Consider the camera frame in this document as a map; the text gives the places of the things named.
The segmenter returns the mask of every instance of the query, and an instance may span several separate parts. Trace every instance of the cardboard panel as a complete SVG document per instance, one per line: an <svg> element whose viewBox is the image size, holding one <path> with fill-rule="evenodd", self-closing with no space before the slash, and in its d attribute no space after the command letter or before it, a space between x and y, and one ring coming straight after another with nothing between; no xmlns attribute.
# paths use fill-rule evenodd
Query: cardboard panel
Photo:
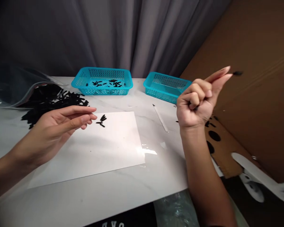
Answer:
<svg viewBox="0 0 284 227"><path fill-rule="evenodd" d="M227 82L219 108L283 60L284 0L233 0L181 78L204 79L229 65L231 71L244 71L243 76Z"/></svg>
<svg viewBox="0 0 284 227"><path fill-rule="evenodd" d="M274 180L284 182L284 64L215 114Z"/></svg>
<svg viewBox="0 0 284 227"><path fill-rule="evenodd" d="M228 65L244 74L227 82L214 113L284 182L284 0L233 0L181 78L204 79Z"/></svg>
<svg viewBox="0 0 284 227"><path fill-rule="evenodd" d="M225 178L230 178L242 173L242 167L231 157L232 152L239 153L247 157L251 162L255 162L250 154L242 147L239 142L221 125L215 118L211 117L205 127L206 140L209 142L211 156L214 158L217 165L220 167Z"/></svg>

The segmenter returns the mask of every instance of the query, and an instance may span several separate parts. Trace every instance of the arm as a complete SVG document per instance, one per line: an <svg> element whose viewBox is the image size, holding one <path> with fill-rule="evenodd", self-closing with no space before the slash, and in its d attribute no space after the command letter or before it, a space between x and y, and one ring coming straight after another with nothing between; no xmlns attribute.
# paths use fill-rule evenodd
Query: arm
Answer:
<svg viewBox="0 0 284 227"><path fill-rule="evenodd" d="M229 68L206 80L196 79L177 101L189 192L200 224L205 226L237 226L228 193L212 164L204 130L220 90L232 76L226 74Z"/></svg>
<svg viewBox="0 0 284 227"><path fill-rule="evenodd" d="M75 132L97 117L96 108L69 106L45 113L13 149L0 158L0 196L51 160Z"/></svg>

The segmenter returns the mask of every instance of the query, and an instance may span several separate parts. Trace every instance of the blue basket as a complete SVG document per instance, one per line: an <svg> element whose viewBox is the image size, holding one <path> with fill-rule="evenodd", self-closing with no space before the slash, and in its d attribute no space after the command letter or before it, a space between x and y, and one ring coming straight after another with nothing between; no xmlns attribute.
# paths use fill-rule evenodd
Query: blue basket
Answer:
<svg viewBox="0 0 284 227"><path fill-rule="evenodd" d="M189 80L151 72L148 74L143 85L147 95L176 104L179 95L181 95L191 83L192 82Z"/></svg>
<svg viewBox="0 0 284 227"><path fill-rule="evenodd" d="M84 95L127 95L133 81L126 69L84 67L72 81L72 86Z"/></svg>

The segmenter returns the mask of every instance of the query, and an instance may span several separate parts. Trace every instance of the white paper sheet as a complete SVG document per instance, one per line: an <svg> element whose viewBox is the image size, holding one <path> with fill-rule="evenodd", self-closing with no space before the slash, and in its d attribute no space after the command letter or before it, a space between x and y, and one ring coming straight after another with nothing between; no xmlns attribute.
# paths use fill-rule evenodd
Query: white paper sheet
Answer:
<svg viewBox="0 0 284 227"><path fill-rule="evenodd" d="M96 122L105 114L105 128ZM48 163L39 167L28 188L86 177L145 163L134 112L97 113L78 129Z"/></svg>

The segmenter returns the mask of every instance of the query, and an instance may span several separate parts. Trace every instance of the curtain fold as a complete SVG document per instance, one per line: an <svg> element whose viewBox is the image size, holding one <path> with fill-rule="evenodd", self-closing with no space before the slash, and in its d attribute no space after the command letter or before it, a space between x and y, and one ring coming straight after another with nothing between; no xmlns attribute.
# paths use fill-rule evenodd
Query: curtain fold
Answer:
<svg viewBox="0 0 284 227"><path fill-rule="evenodd" d="M0 63L51 76L86 66L180 76L230 1L0 1Z"/></svg>

